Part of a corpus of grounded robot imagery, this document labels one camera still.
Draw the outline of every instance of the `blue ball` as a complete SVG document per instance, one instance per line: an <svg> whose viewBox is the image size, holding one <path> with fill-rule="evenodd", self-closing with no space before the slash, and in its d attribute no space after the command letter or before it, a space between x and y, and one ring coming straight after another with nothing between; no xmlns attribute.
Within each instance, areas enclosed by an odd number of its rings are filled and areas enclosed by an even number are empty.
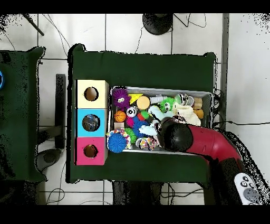
<svg viewBox="0 0 270 224"><path fill-rule="evenodd" d="M126 139L120 133L113 133L108 140L109 150L114 153L121 153L127 146Z"/></svg>
<svg viewBox="0 0 270 224"><path fill-rule="evenodd" d="M137 138L148 137L148 135L140 133L139 128L141 128L142 125L148 126L148 123L145 120L139 120L138 122L134 123L134 125L133 125L132 130Z"/></svg>

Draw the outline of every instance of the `shape sorter box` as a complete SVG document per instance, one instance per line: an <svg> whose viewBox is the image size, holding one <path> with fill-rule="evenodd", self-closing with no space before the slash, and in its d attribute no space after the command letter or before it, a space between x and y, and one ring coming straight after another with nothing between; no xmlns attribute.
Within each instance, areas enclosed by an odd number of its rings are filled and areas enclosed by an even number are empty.
<svg viewBox="0 0 270 224"><path fill-rule="evenodd" d="M108 108L109 84L104 80L76 80L77 108ZM85 97L86 90L91 88L96 92L96 99L89 101Z"/></svg>
<svg viewBox="0 0 270 224"><path fill-rule="evenodd" d="M75 165L104 165L108 156L106 144L105 137L78 137L75 145L77 153ZM87 157L84 153L88 145L94 145L98 151L94 158Z"/></svg>
<svg viewBox="0 0 270 224"><path fill-rule="evenodd" d="M100 121L100 126L95 131L87 131L83 128L83 118L86 115L95 115ZM77 127L76 127L76 136L77 137L105 137L107 131L107 109L77 109Z"/></svg>

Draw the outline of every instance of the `green fuzzy ball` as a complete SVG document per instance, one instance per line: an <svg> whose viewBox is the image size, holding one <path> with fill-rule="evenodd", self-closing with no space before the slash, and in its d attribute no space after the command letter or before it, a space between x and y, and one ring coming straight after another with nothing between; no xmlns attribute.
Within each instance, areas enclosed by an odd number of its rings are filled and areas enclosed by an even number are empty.
<svg viewBox="0 0 270 224"><path fill-rule="evenodd" d="M172 111L172 105L175 102L175 99L168 97L167 99L163 100L160 104L160 110L162 113L167 111Z"/></svg>
<svg viewBox="0 0 270 224"><path fill-rule="evenodd" d="M130 143L135 143L137 140L136 135L134 134L133 130L129 127L126 127L124 131L130 136Z"/></svg>

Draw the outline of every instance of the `green mat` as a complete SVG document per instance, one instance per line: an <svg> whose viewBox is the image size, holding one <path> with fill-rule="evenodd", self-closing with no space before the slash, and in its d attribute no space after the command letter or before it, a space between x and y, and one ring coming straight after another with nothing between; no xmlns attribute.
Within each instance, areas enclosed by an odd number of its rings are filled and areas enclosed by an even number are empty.
<svg viewBox="0 0 270 224"><path fill-rule="evenodd" d="M0 51L0 180L46 180L35 167L37 62L44 48Z"/></svg>
<svg viewBox="0 0 270 224"><path fill-rule="evenodd" d="M85 52L76 44L69 50L67 134L74 136L75 79L105 80L110 87L130 86L213 92L216 56L123 54ZM109 152L104 166L75 166L74 137L67 140L66 181L129 180L208 182L208 166L199 156Z"/></svg>

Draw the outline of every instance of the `orange basketball toy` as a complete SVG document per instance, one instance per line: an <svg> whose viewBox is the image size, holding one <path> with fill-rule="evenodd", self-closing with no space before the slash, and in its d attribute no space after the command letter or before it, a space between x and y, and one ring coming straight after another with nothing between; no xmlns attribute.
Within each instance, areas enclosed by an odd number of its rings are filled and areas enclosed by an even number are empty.
<svg viewBox="0 0 270 224"><path fill-rule="evenodd" d="M126 119L126 114L125 112L118 110L114 115L114 118L116 122L123 122Z"/></svg>

